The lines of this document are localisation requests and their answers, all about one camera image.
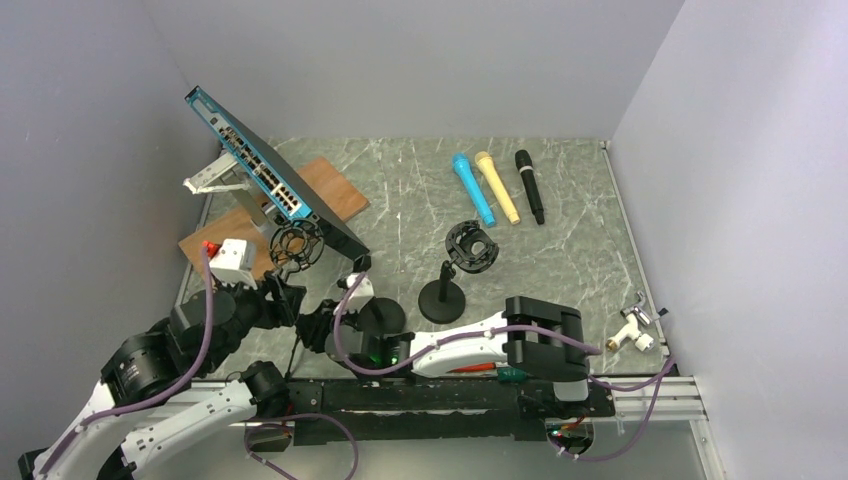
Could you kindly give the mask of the gold microphone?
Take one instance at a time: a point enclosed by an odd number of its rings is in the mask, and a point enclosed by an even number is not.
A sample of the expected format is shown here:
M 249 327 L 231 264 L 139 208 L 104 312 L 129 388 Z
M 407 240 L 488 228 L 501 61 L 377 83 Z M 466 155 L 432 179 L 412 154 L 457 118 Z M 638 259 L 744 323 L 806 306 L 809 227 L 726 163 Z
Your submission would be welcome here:
M 483 174 L 483 177 L 495 195 L 495 198 L 509 223 L 511 225 L 519 224 L 521 221 L 520 215 L 495 167 L 494 160 L 491 155 L 486 151 L 480 151 L 475 154 L 474 161 L 475 165 Z

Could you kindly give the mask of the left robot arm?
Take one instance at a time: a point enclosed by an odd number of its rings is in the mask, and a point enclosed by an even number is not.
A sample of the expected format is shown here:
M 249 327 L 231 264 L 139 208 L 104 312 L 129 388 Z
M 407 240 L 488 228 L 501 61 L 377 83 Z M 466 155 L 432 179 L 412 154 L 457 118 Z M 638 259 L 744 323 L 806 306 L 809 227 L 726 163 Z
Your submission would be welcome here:
M 214 395 L 151 426 L 155 408 L 215 371 L 254 328 L 293 327 L 306 295 L 266 273 L 258 288 L 208 280 L 201 299 L 126 339 L 92 395 L 50 447 L 22 454 L 24 479 L 138 479 L 151 467 L 234 422 L 272 420 L 292 409 L 283 374 L 256 361 Z

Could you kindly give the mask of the blue microphone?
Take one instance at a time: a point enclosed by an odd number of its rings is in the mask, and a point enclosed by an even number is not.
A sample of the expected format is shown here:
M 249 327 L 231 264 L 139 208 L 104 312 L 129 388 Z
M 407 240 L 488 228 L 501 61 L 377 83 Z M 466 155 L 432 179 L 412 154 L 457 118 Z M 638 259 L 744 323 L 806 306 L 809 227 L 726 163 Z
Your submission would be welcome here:
M 483 223 L 487 227 L 495 226 L 495 216 L 482 193 L 482 190 L 472 172 L 470 161 L 465 153 L 456 153 L 453 155 L 452 168 L 463 184 Z

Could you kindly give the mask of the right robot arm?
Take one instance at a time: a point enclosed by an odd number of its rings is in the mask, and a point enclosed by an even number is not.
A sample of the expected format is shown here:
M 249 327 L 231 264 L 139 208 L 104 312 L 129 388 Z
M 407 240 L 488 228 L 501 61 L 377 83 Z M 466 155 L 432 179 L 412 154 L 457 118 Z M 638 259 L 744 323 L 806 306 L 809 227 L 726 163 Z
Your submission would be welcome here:
M 505 300 L 490 317 L 438 332 L 375 336 L 321 317 L 322 329 L 306 337 L 308 348 L 363 378 L 418 376 L 439 378 L 485 363 L 506 364 L 548 381 L 557 411 L 574 415 L 590 399 L 590 355 L 600 350 L 584 342 L 581 312 L 526 296 Z

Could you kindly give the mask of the black microphone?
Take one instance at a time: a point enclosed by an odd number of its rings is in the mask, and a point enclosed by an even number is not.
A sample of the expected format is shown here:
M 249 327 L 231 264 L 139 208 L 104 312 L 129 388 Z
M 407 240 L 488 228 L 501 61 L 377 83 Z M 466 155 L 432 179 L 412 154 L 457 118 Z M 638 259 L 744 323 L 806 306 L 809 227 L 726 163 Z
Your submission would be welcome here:
M 524 185 L 525 194 L 531 213 L 538 225 L 545 223 L 544 207 L 535 178 L 532 158 L 527 150 L 515 153 L 515 165 Z

